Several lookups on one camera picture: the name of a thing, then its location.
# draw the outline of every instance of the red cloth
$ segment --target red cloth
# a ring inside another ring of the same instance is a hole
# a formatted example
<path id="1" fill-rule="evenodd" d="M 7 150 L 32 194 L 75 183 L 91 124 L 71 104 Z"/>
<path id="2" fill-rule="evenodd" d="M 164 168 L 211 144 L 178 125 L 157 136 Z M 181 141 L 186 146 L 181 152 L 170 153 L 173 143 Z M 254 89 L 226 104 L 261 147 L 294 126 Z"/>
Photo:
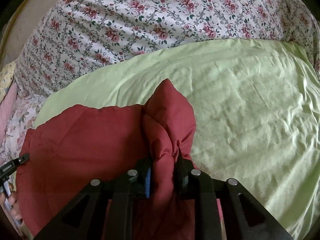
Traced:
<path id="1" fill-rule="evenodd" d="M 192 106 L 168 79 L 144 106 L 76 105 L 29 129 L 20 155 L 30 161 L 16 177 L 25 224 L 36 235 L 92 179 L 114 179 L 151 153 L 154 192 L 134 214 L 134 239 L 194 239 L 193 202 L 173 195 L 172 175 L 178 148 L 191 160 L 195 129 Z"/>

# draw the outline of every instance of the metal pin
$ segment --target metal pin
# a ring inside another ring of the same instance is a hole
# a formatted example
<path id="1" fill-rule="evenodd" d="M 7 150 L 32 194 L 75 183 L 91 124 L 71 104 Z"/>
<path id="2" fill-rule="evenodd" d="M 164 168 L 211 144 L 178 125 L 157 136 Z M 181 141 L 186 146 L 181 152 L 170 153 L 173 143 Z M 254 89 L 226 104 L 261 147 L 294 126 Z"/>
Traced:
<path id="1" fill-rule="evenodd" d="M 136 176 L 138 174 L 138 172 L 136 170 L 128 170 L 127 173 L 129 176 Z"/>
<path id="2" fill-rule="evenodd" d="M 195 175 L 195 176 L 199 176 L 199 175 L 201 174 L 201 171 L 199 171 L 199 170 L 197 170 L 197 169 L 193 169 L 193 170 L 191 171 L 191 174 L 192 174 L 192 175 Z"/>
<path id="3" fill-rule="evenodd" d="M 235 186 L 238 184 L 238 181 L 234 178 L 228 179 L 228 183 L 232 186 Z"/>
<path id="4" fill-rule="evenodd" d="M 91 184 L 92 186 L 98 186 L 98 185 L 100 184 L 100 180 L 98 180 L 98 179 L 93 179 L 93 180 L 91 180 L 90 184 Z"/>

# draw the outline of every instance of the wrinkled fabric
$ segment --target wrinkled fabric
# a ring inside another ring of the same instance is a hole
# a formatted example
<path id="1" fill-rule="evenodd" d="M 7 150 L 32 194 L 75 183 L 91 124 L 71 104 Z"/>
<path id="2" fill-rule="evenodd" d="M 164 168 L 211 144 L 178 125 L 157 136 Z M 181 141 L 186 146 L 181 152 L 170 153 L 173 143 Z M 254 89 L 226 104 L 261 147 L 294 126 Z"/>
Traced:
<path id="1" fill-rule="evenodd" d="M 25 224 L 36 235 L 92 179 L 115 179 L 150 153 L 154 193 L 136 213 L 135 239 L 193 239 L 193 203 L 173 196 L 172 176 L 179 148 L 191 160 L 195 128 L 192 106 L 167 79 L 144 106 L 76 105 L 28 130 L 21 154 L 30 161 L 16 178 Z"/>
<path id="2" fill-rule="evenodd" d="M 215 40 L 140 55 L 51 95 L 34 126 L 76 104 L 143 105 L 166 78 L 193 106 L 199 169 L 238 179 L 304 239 L 320 211 L 320 84 L 294 43 Z"/>
<path id="3" fill-rule="evenodd" d="M 33 122 L 45 102 L 46 97 L 33 95 L 32 97 L 18 96 L 14 104 L 15 112 L 5 128 L 5 135 L 0 146 L 0 165 L 19 156 L 26 132 L 32 128 Z"/>
<path id="4" fill-rule="evenodd" d="M 17 60 L 19 94 L 49 96 L 136 55 L 211 39 L 294 41 L 319 77 L 318 22 L 300 0 L 60 0 Z"/>

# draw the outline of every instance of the green bedsheet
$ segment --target green bedsheet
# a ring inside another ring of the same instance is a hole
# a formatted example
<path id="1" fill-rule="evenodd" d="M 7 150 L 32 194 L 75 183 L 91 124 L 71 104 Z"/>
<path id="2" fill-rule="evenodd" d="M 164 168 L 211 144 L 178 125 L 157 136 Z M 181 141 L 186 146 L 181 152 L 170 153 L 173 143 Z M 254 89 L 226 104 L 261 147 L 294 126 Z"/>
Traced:
<path id="1" fill-rule="evenodd" d="M 144 104 L 165 78 L 193 106 L 196 165 L 217 179 L 237 178 L 302 239 L 320 210 L 320 90 L 294 43 L 215 40 L 140 55 L 51 95 L 35 126 L 75 104 Z"/>

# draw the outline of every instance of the pillow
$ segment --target pillow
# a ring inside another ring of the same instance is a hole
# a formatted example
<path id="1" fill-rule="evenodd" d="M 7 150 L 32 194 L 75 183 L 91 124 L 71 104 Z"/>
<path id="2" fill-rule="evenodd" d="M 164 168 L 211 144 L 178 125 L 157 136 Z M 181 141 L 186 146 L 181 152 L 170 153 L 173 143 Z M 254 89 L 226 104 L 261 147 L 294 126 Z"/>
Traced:
<path id="1" fill-rule="evenodd" d="M 0 71 L 0 103 L 7 94 L 13 80 L 13 71 L 16 67 L 15 61 L 5 65 Z"/>
<path id="2" fill-rule="evenodd" d="M 13 105 L 17 98 L 17 85 L 12 83 L 7 95 L 0 104 L 0 142 L 3 141 L 5 127 L 12 116 Z"/>

